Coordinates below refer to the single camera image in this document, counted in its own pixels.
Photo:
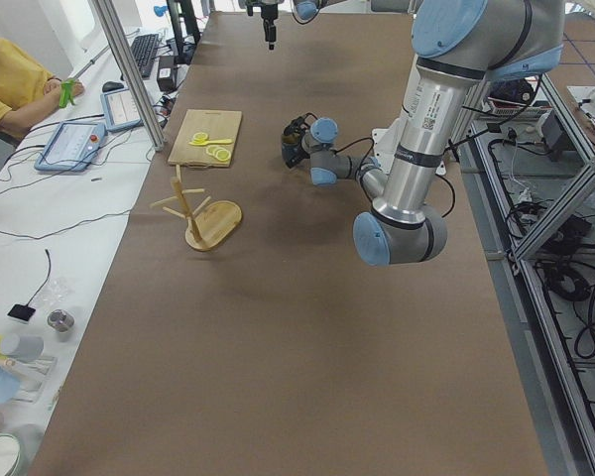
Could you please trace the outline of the blue-grey mug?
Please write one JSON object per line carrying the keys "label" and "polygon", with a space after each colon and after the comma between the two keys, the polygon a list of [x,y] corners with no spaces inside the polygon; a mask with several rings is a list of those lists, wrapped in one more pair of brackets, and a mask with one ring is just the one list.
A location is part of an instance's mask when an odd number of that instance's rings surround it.
{"label": "blue-grey mug", "polygon": [[301,138],[299,135],[285,137],[281,136],[281,153],[285,165],[288,168],[294,167],[299,161],[299,149]]}

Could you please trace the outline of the wooden cup rack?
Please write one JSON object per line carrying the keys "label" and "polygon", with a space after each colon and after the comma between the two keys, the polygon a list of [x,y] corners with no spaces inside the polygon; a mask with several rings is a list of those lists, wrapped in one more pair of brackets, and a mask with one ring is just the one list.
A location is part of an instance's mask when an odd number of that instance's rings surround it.
{"label": "wooden cup rack", "polygon": [[191,208],[187,197],[190,194],[205,193],[204,188],[184,188],[180,166],[171,177],[170,185],[174,194],[150,204],[182,219],[186,223],[184,239],[195,251],[207,252],[222,244],[241,224],[241,207],[230,200],[213,200],[208,195],[195,209]]}

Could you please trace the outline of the small steel cup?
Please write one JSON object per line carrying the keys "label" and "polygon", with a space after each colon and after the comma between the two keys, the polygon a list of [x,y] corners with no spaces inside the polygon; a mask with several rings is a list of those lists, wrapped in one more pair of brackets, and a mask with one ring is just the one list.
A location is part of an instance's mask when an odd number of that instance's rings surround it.
{"label": "small steel cup", "polygon": [[63,309],[54,309],[47,317],[48,326],[54,331],[59,342],[67,342],[72,336],[74,317]]}

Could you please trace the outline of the grey cup on tray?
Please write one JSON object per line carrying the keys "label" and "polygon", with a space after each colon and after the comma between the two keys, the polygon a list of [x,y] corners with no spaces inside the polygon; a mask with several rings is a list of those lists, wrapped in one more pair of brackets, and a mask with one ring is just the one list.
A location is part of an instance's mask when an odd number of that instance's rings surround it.
{"label": "grey cup on tray", "polygon": [[21,362],[33,362],[44,351],[44,339],[37,335],[5,334],[0,340],[0,353]]}

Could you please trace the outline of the yellow plastic knife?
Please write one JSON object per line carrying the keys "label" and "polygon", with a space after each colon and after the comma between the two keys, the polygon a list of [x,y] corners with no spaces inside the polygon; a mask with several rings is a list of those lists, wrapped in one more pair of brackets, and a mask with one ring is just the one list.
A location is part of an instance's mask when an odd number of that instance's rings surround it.
{"label": "yellow plastic knife", "polygon": [[205,147],[209,145],[230,145],[233,143],[231,139],[216,139],[216,140],[192,140],[188,144],[191,146]]}

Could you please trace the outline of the wooden cutting board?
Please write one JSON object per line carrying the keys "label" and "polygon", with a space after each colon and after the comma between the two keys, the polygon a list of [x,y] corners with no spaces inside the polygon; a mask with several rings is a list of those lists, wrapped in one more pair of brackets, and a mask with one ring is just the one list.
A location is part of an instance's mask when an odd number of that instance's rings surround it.
{"label": "wooden cutting board", "polygon": [[168,157],[171,166],[228,168],[243,113],[188,109]]}

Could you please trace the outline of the black monitor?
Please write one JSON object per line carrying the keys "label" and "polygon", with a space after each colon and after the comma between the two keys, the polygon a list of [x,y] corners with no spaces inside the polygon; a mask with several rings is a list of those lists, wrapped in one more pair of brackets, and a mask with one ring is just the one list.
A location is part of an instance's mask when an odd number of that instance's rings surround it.
{"label": "black monitor", "polygon": [[168,12],[174,34],[176,64],[190,64],[201,33],[191,0],[168,0]]}

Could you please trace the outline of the lemon slice under knife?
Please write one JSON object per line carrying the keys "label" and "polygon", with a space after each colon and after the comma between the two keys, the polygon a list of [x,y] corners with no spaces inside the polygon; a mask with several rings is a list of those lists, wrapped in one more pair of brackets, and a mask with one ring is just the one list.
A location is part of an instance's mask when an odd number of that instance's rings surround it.
{"label": "lemon slice under knife", "polygon": [[202,145],[208,140],[208,134],[205,132],[197,132],[192,136],[190,141],[193,145]]}

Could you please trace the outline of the black keyboard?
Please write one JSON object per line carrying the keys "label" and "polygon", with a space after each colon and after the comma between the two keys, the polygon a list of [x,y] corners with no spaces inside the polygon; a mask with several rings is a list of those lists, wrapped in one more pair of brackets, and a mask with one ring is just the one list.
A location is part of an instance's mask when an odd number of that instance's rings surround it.
{"label": "black keyboard", "polygon": [[159,45],[158,34],[139,35],[132,41],[131,53],[142,78],[151,75]]}

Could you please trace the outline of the far teach pendant tablet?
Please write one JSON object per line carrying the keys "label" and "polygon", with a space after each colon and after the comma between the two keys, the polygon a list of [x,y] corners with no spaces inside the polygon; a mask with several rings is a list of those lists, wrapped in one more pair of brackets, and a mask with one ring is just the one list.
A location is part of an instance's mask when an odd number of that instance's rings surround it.
{"label": "far teach pendant tablet", "polygon": [[104,123],[109,132],[120,132],[143,125],[132,92],[120,88],[100,95]]}

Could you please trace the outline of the teach pendant tablet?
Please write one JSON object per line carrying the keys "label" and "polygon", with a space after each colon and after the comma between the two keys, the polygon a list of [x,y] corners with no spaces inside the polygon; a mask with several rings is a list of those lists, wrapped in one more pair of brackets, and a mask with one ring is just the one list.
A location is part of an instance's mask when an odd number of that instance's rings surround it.
{"label": "teach pendant tablet", "polygon": [[40,173],[80,173],[98,155],[107,135],[101,122],[63,121],[34,163]]}
{"label": "teach pendant tablet", "polygon": [[104,123],[109,132],[120,132],[143,125],[132,92],[120,88],[100,95]]}

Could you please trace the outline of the near teach pendant tablet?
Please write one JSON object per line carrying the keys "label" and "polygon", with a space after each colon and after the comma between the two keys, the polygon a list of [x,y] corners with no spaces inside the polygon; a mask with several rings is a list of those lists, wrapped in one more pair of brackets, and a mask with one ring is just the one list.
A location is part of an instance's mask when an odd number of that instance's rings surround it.
{"label": "near teach pendant tablet", "polygon": [[98,155],[107,135],[101,122],[63,121],[34,163],[40,173],[80,173]]}

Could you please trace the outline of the person in yellow shirt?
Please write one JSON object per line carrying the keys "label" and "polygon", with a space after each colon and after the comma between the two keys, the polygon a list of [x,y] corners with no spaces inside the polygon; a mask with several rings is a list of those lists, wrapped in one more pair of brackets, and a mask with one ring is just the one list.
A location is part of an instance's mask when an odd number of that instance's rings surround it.
{"label": "person in yellow shirt", "polygon": [[13,42],[0,38],[0,136],[24,139],[60,109],[62,80]]}

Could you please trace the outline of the black square pad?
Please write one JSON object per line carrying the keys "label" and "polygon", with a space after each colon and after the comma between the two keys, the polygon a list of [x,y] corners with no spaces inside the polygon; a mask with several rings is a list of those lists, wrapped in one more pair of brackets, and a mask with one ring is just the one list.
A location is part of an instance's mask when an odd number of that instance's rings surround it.
{"label": "black square pad", "polygon": [[18,322],[29,323],[36,310],[28,304],[14,304],[7,312],[7,316]]}

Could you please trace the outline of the aluminium frame post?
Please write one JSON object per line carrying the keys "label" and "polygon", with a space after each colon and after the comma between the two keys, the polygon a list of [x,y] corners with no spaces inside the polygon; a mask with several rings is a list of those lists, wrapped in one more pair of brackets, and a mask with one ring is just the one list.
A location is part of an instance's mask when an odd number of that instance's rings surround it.
{"label": "aluminium frame post", "polygon": [[152,145],[155,151],[159,152],[165,145],[165,136],[158,121],[157,114],[152,107],[152,102],[149,98],[141,74],[136,66],[125,31],[113,2],[109,0],[93,0],[92,6],[100,21],[117,65],[131,91],[131,95],[137,106],[143,125],[148,131]]}

